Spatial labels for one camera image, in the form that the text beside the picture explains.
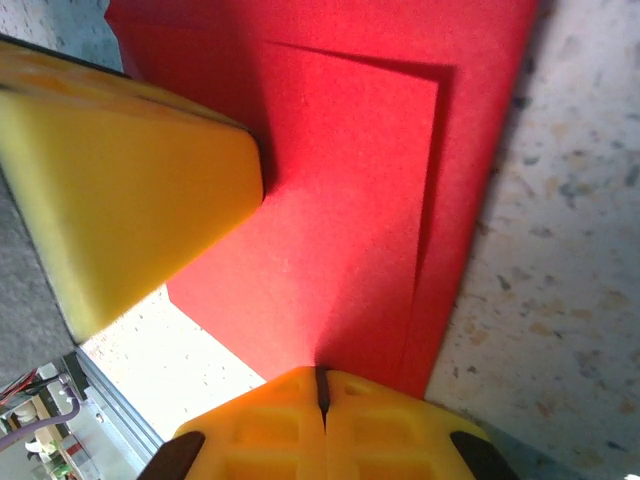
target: yellow foam block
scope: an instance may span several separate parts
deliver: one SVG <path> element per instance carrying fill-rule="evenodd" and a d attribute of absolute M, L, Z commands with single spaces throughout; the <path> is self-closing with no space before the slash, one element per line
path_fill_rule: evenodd
<path fill-rule="evenodd" d="M 4 42 L 0 165 L 78 341 L 263 197 L 254 139 L 232 120 Z"/>

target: yellow plastic part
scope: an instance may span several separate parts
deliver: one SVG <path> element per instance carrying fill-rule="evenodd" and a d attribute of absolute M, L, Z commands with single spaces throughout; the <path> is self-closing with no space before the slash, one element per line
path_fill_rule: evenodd
<path fill-rule="evenodd" d="M 313 368 L 298 368 L 184 424 L 206 437 L 185 480 L 326 479 Z"/>
<path fill-rule="evenodd" d="M 0 165 L 77 341 L 249 216 L 254 139 L 150 85 L 0 42 Z"/>
<path fill-rule="evenodd" d="M 205 443 L 185 480 L 474 480 L 449 435 L 474 424 L 328 372 L 326 432 L 314 369 L 298 368 L 183 425 Z"/>

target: cable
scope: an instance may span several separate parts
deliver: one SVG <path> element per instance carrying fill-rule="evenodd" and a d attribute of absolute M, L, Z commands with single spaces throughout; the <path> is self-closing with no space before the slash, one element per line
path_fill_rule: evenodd
<path fill-rule="evenodd" d="M 9 385 L 7 388 L 5 388 L 3 390 L 2 393 L 0 393 L 0 395 L 2 396 L 6 396 L 9 393 L 11 393 L 11 391 L 13 391 L 17 386 L 24 384 L 25 381 L 27 381 L 28 378 L 33 378 L 33 376 L 35 375 L 36 371 L 35 370 L 31 370 L 28 373 L 25 373 L 24 375 L 22 375 L 21 377 L 19 377 L 17 380 L 15 380 L 11 385 Z"/>
<path fill-rule="evenodd" d="M 0 452 L 11 445 L 13 442 L 20 440 L 22 437 L 25 437 L 29 434 L 35 433 L 35 431 L 40 428 L 68 422 L 73 417 L 75 417 L 78 412 L 80 412 L 80 401 L 78 400 L 78 397 L 76 397 L 75 393 L 73 393 L 73 390 L 71 390 L 71 387 L 66 383 L 63 386 L 63 390 L 69 397 L 68 400 L 71 402 L 71 411 L 69 413 L 65 415 L 58 415 L 57 417 L 45 418 L 44 420 L 38 420 L 37 422 L 25 425 L 24 427 L 11 432 L 9 435 L 0 438 Z"/>
<path fill-rule="evenodd" d="M 11 387 L 9 393 L 7 393 L 2 400 L 0 400 L 0 405 L 4 405 L 16 393 L 27 388 L 35 376 L 36 371 L 32 370 L 29 376 L 24 381 L 22 381 L 19 386 Z"/>

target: speckled floor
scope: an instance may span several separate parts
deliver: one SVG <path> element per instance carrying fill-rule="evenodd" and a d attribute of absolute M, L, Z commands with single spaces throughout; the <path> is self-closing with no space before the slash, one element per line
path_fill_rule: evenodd
<path fill-rule="evenodd" d="M 640 475 L 640 1 L 541 3 L 426 398 L 525 480 L 622 480 Z M 105 8 L 3 0 L 0 30 L 119 68 Z M 165 289 L 84 349 L 165 438 L 262 383 Z"/>

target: red paper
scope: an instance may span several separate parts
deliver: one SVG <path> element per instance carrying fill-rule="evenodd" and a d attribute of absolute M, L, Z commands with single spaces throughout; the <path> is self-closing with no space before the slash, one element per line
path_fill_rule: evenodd
<path fill-rule="evenodd" d="M 534 6 L 113 0 L 129 72 L 263 146 L 265 205 L 173 301 L 266 378 L 321 361 L 421 396 Z"/>

